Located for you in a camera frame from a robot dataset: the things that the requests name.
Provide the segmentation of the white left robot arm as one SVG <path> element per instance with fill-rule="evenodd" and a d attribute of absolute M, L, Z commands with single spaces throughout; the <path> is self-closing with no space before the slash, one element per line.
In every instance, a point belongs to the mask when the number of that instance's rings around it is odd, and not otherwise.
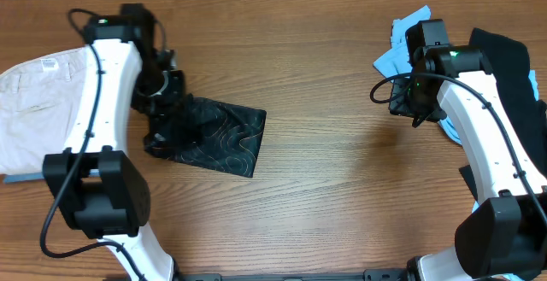
<path fill-rule="evenodd" d="M 154 45 L 159 25 L 149 10 L 130 4 L 119 15 L 91 13 L 75 29 L 92 66 L 64 150 L 46 155 L 42 166 L 54 201 L 39 246 L 50 258 L 105 247 L 130 280 L 180 278 L 151 228 L 150 189 L 126 144 L 131 109 L 155 124 L 184 101 L 174 53 Z"/>

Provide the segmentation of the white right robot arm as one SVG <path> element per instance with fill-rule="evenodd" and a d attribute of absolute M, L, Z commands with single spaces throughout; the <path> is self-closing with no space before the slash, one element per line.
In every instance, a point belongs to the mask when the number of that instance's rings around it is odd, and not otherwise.
<path fill-rule="evenodd" d="M 483 50 L 436 44 L 409 49 L 411 72 L 390 78 L 392 114 L 450 119 L 471 167 L 478 207 L 451 247 L 409 261 L 405 280 L 532 280 L 546 270 L 546 177 L 523 148 Z"/>

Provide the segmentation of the black printed cycling jersey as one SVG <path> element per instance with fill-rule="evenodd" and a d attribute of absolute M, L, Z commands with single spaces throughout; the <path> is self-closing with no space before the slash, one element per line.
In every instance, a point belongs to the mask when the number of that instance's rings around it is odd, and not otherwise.
<path fill-rule="evenodd" d="M 150 121 L 144 151 L 164 160 L 254 175 L 267 112 L 189 95 L 168 116 Z"/>

